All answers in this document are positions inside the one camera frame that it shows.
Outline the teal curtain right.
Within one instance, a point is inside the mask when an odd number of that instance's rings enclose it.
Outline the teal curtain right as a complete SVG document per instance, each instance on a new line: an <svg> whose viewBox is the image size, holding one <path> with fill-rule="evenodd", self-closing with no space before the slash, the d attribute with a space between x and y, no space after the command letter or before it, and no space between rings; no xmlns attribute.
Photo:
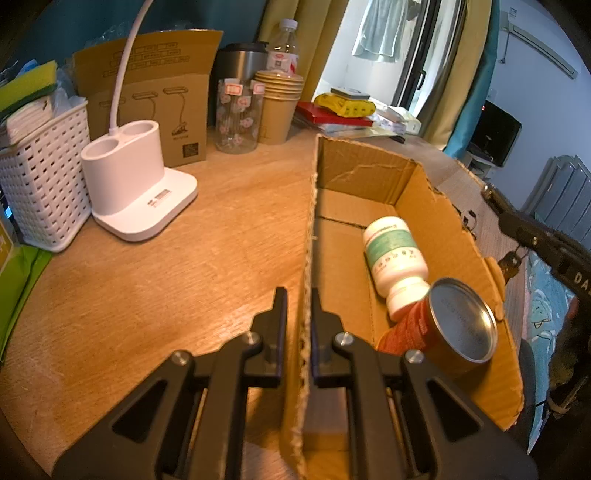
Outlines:
<svg viewBox="0 0 591 480"><path fill-rule="evenodd" d="M487 37L467 100L448 141L445 153L461 160L475 133L491 86L498 52L500 32L500 2L492 0Z"/></svg>

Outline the yellow curtain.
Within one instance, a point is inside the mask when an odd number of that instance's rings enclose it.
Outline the yellow curtain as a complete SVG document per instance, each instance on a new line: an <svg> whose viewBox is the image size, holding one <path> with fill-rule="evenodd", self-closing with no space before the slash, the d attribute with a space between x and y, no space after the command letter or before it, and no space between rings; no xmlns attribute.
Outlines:
<svg viewBox="0 0 591 480"><path fill-rule="evenodd" d="M297 74L304 77L301 99L314 98L318 81L334 45L348 0L270 0L259 26L259 40L270 41L273 29L283 19L298 23Z"/></svg>
<svg viewBox="0 0 591 480"><path fill-rule="evenodd" d="M465 2L451 60L445 65L420 111L420 136L439 150L447 147L468 99L485 49L492 11L492 1Z"/></svg>

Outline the yellow box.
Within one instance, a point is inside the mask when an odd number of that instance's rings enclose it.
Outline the yellow box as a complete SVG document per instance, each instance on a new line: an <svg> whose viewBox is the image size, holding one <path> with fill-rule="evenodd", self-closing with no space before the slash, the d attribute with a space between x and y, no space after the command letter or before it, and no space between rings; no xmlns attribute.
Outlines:
<svg viewBox="0 0 591 480"><path fill-rule="evenodd" d="M370 117L376 112L376 105L370 100L351 99L335 93L322 93L315 97L314 103L342 118Z"/></svg>

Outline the brown lamp packaging box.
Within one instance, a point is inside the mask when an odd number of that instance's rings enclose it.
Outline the brown lamp packaging box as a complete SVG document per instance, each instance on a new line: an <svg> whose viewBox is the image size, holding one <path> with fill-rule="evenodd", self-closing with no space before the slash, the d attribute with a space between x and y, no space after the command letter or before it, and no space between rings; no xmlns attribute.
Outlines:
<svg viewBox="0 0 591 480"><path fill-rule="evenodd" d="M137 120L159 124L164 164L178 167L206 158L209 78L222 33L190 29L136 37L119 100L117 125ZM124 39L78 51L73 69L88 101L92 140L106 134Z"/></svg>

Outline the stainless steel thermos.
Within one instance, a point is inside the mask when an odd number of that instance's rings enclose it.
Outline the stainless steel thermos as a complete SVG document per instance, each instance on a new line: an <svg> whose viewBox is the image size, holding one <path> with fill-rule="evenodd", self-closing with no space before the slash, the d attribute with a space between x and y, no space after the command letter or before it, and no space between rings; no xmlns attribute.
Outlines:
<svg viewBox="0 0 591 480"><path fill-rule="evenodd" d="M266 69L266 46L266 42L230 43L216 52L209 82L211 106L219 80L235 78L240 82L249 82L257 71Z"/></svg>

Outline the clear water bottle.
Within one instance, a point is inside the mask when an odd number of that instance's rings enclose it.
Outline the clear water bottle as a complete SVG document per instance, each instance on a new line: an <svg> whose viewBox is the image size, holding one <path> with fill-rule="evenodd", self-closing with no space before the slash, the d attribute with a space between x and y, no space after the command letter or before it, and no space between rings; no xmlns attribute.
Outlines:
<svg viewBox="0 0 591 480"><path fill-rule="evenodd" d="M281 71L289 75L297 74L297 26L297 21L294 19L280 21L267 43L267 70Z"/></svg>

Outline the grey bed headboard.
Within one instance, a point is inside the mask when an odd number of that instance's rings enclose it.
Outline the grey bed headboard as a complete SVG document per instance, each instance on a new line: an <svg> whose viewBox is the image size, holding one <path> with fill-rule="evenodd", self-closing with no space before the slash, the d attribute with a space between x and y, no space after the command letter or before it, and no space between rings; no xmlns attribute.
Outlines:
<svg viewBox="0 0 591 480"><path fill-rule="evenodd" d="M590 170L578 156L548 160L523 210L590 249Z"/></svg>

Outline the hanging grey clothes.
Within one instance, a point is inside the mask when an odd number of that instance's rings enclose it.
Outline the hanging grey clothes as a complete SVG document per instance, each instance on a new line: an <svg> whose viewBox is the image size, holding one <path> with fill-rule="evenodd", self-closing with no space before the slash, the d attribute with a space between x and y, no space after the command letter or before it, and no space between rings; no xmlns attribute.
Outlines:
<svg viewBox="0 0 591 480"><path fill-rule="evenodd" d="M353 56L384 63L398 62L401 59L407 13L407 1L370 1L356 35Z"/></svg>

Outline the yellow green sponge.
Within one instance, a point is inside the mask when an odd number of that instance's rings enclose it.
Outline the yellow green sponge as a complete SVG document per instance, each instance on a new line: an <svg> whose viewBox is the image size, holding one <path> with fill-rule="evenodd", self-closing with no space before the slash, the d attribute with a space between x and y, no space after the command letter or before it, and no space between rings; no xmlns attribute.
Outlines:
<svg viewBox="0 0 591 480"><path fill-rule="evenodd" d="M50 61L16 77L0 89L1 117L51 94L57 88L57 64Z"/></svg>

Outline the black monitor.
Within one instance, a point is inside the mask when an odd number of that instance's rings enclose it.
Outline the black monitor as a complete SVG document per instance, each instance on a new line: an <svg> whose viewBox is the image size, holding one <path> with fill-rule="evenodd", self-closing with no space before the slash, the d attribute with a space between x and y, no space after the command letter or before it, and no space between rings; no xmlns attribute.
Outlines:
<svg viewBox="0 0 591 480"><path fill-rule="evenodd" d="M521 122L486 100L467 150L497 167L503 167L521 130Z"/></svg>

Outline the white medicine bottle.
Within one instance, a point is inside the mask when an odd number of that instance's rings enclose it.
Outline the white medicine bottle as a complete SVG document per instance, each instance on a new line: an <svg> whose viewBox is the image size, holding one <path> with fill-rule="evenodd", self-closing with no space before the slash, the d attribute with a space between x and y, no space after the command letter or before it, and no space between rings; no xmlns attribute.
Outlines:
<svg viewBox="0 0 591 480"><path fill-rule="evenodd" d="M363 232L363 247L377 294L398 323L430 289L429 269L407 223L386 216Z"/></svg>

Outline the yellow curtain right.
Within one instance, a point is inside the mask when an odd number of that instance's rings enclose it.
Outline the yellow curtain right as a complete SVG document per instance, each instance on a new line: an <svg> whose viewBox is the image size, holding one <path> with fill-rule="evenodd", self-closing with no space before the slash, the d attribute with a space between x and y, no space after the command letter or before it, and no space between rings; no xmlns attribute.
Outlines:
<svg viewBox="0 0 591 480"><path fill-rule="evenodd" d="M447 147L468 99L485 49L492 11L492 1L465 2L451 60L445 65L420 111L420 136L439 150Z"/></svg>

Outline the black scissors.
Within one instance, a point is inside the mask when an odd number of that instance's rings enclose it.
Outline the black scissors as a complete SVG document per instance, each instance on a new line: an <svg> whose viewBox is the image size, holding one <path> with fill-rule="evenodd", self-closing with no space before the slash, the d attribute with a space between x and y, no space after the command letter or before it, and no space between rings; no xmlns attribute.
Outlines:
<svg viewBox="0 0 591 480"><path fill-rule="evenodd" d="M390 139L393 141L396 141L400 144L405 144L406 143L406 138L404 136L401 135L392 135L390 136Z"/></svg>

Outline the white plastic basket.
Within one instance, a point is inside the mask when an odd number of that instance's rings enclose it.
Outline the white plastic basket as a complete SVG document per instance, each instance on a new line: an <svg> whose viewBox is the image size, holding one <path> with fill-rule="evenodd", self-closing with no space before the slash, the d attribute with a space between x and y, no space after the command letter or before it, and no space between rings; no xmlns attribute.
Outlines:
<svg viewBox="0 0 591 480"><path fill-rule="evenodd" d="M87 101L1 150L1 187L26 244L66 249L91 214L81 152L90 143Z"/></svg>

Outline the stack of paper cups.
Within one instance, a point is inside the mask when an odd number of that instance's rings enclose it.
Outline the stack of paper cups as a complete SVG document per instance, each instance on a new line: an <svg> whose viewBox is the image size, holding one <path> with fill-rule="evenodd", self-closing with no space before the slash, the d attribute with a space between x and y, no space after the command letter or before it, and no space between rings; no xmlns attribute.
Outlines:
<svg viewBox="0 0 591 480"><path fill-rule="evenodd" d="M280 145L287 141L297 102L304 89L304 77L296 73L259 70L254 80L264 86L259 142Z"/></svg>

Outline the yellow curtain left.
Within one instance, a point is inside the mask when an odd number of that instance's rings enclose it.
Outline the yellow curtain left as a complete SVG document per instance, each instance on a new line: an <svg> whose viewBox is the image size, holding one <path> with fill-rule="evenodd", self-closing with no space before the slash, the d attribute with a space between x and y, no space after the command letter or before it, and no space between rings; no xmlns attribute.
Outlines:
<svg viewBox="0 0 591 480"><path fill-rule="evenodd" d="M334 45L348 0L270 0L259 26L259 40L270 41L273 29L283 19L298 23L297 74L304 77L301 99L314 98L318 81Z"/></svg>

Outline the white air conditioner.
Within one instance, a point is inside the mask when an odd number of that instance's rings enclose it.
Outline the white air conditioner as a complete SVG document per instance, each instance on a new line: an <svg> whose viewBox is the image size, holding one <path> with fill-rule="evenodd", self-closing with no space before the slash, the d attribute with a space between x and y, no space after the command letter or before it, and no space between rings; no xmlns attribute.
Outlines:
<svg viewBox="0 0 591 480"><path fill-rule="evenodd" d="M557 51L552 49L549 45L544 43L538 37L532 35L527 30L517 26L511 21L512 16L509 12L502 10L500 12L500 29L507 33L507 39L505 42L504 53L502 58L499 60L500 63L505 64L507 61L507 53L509 46L509 38L514 37L530 48L537 51L540 55L545 57L548 61L554 64L559 70L561 70L570 79L575 80L579 72L571 65L565 58L563 58Z"/></svg>

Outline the orange tin can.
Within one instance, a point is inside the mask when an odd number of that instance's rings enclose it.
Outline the orange tin can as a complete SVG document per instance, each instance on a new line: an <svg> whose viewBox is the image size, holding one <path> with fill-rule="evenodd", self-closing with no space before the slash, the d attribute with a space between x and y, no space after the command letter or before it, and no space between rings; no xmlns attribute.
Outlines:
<svg viewBox="0 0 591 480"><path fill-rule="evenodd" d="M377 344L381 352L403 356L420 350L451 377L488 363L498 344L493 311L466 283L441 278Z"/></svg>

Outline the patterned glass jar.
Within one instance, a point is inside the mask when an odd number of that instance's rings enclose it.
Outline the patterned glass jar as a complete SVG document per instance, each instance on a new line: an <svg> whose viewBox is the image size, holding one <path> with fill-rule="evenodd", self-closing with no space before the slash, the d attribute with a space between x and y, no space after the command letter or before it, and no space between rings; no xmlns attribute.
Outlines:
<svg viewBox="0 0 591 480"><path fill-rule="evenodd" d="M215 111L215 146L228 154L245 154L259 145L266 87L252 80L223 78L217 84Z"/></svg>

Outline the white desk lamp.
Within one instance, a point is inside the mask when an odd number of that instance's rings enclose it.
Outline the white desk lamp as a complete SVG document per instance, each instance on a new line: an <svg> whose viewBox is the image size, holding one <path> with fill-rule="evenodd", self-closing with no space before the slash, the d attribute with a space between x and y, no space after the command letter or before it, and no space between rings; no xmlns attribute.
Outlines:
<svg viewBox="0 0 591 480"><path fill-rule="evenodd" d="M156 121L118 124L127 65L151 5L150 1L142 4L127 37L114 83L108 132L81 152L94 220L127 242L143 242L158 235L198 193L195 177L164 165Z"/></svg>

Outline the light blue bedding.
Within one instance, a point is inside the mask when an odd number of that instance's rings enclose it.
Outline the light blue bedding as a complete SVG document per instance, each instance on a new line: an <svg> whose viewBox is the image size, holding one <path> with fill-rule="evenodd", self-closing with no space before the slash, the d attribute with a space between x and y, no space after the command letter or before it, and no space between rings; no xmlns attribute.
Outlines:
<svg viewBox="0 0 591 480"><path fill-rule="evenodd" d="M556 339L574 294L551 275L550 267L537 254L527 258L526 341L534 356L534 421L528 451L537 442L543 425L544 403L549 389L549 363Z"/></svg>

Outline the red book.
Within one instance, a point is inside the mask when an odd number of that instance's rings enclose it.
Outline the red book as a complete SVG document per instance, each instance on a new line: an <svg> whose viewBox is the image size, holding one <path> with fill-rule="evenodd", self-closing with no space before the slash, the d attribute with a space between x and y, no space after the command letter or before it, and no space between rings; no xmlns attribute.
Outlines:
<svg viewBox="0 0 591 480"><path fill-rule="evenodd" d="M367 117L341 117L335 114L335 112L315 105L315 103L312 102L298 102L295 111L302 118L314 125L348 125L356 127L370 127L374 124L374 122Z"/></svg>

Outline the cardboard box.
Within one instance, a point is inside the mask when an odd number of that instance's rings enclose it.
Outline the cardboard box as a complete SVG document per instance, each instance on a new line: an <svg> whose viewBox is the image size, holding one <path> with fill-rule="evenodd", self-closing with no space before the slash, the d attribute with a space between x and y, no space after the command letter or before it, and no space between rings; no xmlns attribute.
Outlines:
<svg viewBox="0 0 591 480"><path fill-rule="evenodd" d="M302 479L346 475L345 396L311 384L311 298L339 315L346 329L377 344L438 279L467 283L492 308L499 344L487 368L464 376L464 392L502 429L524 405L517 350L504 313L505 285L497 262L484 255L462 223L475 212L496 247L506 239L488 222L481 181L441 151L413 141L315 140L315 174L307 226L303 290L290 324L287 399L280 452ZM385 253L366 256L374 223L393 216L405 223L427 269L402 268Z"/></svg>

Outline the white tv stand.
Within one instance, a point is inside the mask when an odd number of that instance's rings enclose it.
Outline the white tv stand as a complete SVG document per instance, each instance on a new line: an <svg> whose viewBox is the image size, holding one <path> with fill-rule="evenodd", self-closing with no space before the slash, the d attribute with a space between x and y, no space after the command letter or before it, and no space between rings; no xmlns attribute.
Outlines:
<svg viewBox="0 0 591 480"><path fill-rule="evenodd" d="M483 182L490 182L498 169L490 156L481 156L469 150L465 152L461 162Z"/></svg>

